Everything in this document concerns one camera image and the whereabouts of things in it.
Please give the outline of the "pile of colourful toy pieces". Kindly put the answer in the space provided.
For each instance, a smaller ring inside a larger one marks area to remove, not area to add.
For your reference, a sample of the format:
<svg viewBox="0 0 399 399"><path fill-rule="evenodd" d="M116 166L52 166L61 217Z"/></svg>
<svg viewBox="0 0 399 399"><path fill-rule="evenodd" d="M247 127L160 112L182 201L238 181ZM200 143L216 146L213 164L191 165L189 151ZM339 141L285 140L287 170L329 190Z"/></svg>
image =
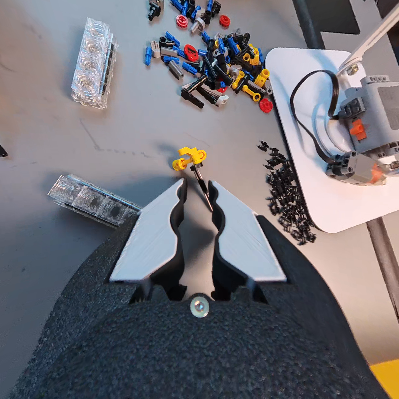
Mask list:
<svg viewBox="0 0 399 399"><path fill-rule="evenodd" d="M230 27L231 20L221 14L219 1L170 1L178 11L176 26L194 37L198 35L204 48L190 43L183 44L170 32L165 32L158 40L150 41L146 47L144 64L149 67L153 59L161 60L179 81L185 72L195 77L195 81L181 88L181 97L202 109L204 103L196 97L198 92L212 105L221 107L229 99L227 90L248 95L258 104L263 113L273 108L269 97L273 94L270 72L265 67L265 58L260 47L250 43L250 33L240 29L232 33L217 32L210 36L206 32L213 18L218 17L223 29Z"/></svg>

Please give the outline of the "grey desk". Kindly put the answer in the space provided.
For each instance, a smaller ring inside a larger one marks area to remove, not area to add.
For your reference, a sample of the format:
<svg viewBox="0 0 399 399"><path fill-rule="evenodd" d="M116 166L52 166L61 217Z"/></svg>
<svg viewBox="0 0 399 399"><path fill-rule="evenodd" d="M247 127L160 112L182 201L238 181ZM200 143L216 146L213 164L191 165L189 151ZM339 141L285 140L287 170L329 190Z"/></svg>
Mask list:
<svg viewBox="0 0 399 399"><path fill-rule="evenodd" d="M203 110L180 97L168 68L143 63L147 42L165 31L186 42L165 1L152 23L148 1L1 1L1 398L37 345L54 303L84 260L115 230L52 202L47 192L72 173L144 207L179 177L177 149L208 153L202 168L282 232L265 198L260 140L283 152L275 113L245 94ZM266 54L306 47L292 1L221 1L233 31L249 32ZM107 108L82 106L71 82L86 18L118 41ZM181 224L186 296L210 294L217 232L192 173ZM297 246L339 301L370 364L398 358L398 322L365 224Z"/></svg>

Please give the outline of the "grey toy battery box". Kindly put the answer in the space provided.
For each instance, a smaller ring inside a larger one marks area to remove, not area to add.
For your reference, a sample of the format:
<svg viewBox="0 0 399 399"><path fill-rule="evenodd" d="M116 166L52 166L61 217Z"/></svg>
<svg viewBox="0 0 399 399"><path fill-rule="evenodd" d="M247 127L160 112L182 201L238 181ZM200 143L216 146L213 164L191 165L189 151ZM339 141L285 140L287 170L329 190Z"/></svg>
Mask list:
<svg viewBox="0 0 399 399"><path fill-rule="evenodd" d="M345 90L345 96L338 115L355 151L375 159L398 156L399 83L387 75L368 75L359 87Z"/></svg>

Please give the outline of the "clear toy brick dark rod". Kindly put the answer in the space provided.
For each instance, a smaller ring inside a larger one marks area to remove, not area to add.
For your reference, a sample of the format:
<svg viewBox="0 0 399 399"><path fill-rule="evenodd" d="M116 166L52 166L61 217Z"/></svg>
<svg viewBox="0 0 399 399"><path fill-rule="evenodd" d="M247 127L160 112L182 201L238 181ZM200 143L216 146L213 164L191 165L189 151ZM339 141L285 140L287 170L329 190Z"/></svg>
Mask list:
<svg viewBox="0 0 399 399"><path fill-rule="evenodd" d="M142 209L73 174L61 175L47 195L54 203L113 228Z"/></svg>

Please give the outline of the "yellow and black axle assembly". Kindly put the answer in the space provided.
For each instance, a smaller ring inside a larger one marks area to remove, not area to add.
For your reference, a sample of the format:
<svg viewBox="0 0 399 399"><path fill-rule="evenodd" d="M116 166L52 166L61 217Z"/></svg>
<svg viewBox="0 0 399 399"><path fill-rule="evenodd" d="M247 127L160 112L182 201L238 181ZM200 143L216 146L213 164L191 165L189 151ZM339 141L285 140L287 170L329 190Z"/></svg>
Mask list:
<svg viewBox="0 0 399 399"><path fill-rule="evenodd" d="M203 161L207 158L207 153L204 150L198 150L196 147L194 148L183 147L178 150L178 154L181 156L182 155L188 156L188 158L179 158L177 160L174 160L172 162L173 169L175 171L182 171L185 170L188 165L191 165L190 170L192 170L192 172L194 173L197 182L206 198L208 207L212 212L213 207L209 199L208 188L199 171L199 169L203 167Z"/></svg>

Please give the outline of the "clear toy brick grey rod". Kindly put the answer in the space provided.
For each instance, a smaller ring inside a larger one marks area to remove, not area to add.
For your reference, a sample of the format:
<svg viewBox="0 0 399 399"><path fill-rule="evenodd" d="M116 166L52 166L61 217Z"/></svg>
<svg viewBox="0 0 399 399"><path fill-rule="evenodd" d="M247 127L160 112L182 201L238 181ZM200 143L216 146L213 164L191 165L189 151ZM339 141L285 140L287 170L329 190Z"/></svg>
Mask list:
<svg viewBox="0 0 399 399"><path fill-rule="evenodd" d="M71 96L84 106L107 107L118 44L107 23L88 17L71 84Z"/></svg>

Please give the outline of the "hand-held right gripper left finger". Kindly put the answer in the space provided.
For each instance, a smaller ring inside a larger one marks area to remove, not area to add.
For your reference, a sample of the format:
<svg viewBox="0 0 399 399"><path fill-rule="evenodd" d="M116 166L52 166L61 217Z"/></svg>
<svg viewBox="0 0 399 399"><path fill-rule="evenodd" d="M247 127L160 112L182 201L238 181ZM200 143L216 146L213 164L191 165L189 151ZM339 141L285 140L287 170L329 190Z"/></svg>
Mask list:
<svg viewBox="0 0 399 399"><path fill-rule="evenodd" d="M169 297L182 298L185 262L178 227L186 198L187 179L181 178L139 212L110 282L137 283L146 297L160 285Z"/></svg>

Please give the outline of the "heap of black toy pins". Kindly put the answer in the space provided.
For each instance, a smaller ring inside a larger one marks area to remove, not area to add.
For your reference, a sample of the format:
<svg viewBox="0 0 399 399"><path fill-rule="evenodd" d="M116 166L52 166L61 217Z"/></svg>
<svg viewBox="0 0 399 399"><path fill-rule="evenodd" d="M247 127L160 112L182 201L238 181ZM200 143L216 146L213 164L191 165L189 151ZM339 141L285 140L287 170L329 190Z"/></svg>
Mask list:
<svg viewBox="0 0 399 399"><path fill-rule="evenodd" d="M266 175L266 183L270 186L270 196L266 198L272 215L278 217L278 222L286 233L294 238L298 245L314 243L315 227L310 219L302 191L297 184L293 163L277 148L270 147L260 141L258 148L268 152L266 164L270 171Z"/></svg>

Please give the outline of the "yellow plastic bin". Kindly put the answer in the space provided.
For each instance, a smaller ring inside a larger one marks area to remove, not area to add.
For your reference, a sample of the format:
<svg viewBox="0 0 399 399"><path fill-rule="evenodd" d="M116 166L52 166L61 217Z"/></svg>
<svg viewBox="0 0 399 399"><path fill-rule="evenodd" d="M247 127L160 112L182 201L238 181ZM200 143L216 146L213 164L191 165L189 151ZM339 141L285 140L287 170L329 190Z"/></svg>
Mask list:
<svg viewBox="0 0 399 399"><path fill-rule="evenodd" d="M370 365L380 385L392 399L399 398L399 359Z"/></svg>

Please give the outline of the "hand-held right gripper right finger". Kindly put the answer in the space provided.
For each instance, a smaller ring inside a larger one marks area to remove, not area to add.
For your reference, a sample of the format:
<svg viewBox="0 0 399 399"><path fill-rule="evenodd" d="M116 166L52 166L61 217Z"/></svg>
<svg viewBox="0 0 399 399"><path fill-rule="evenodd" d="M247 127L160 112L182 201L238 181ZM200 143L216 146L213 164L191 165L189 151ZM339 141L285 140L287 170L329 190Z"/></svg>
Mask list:
<svg viewBox="0 0 399 399"><path fill-rule="evenodd" d="M230 300L246 287L260 300L260 283L286 283L287 277L259 222L258 214L216 181L208 183L217 228L212 280L215 300Z"/></svg>

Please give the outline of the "grey toy motor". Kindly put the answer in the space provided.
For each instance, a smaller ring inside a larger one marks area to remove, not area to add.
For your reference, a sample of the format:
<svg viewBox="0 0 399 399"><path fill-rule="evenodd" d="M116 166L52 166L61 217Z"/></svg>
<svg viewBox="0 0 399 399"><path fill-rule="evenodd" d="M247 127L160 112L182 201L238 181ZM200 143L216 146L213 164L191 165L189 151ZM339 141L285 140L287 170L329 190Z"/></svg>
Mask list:
<svg viewBox="0 0 399 399"><path fill-rule="evenodd" d="M398 169L398 160L387 162L352 151L336 155L335 162L327 165L326 175L355 186L383 186L388 177L398 176Z"/></svg>

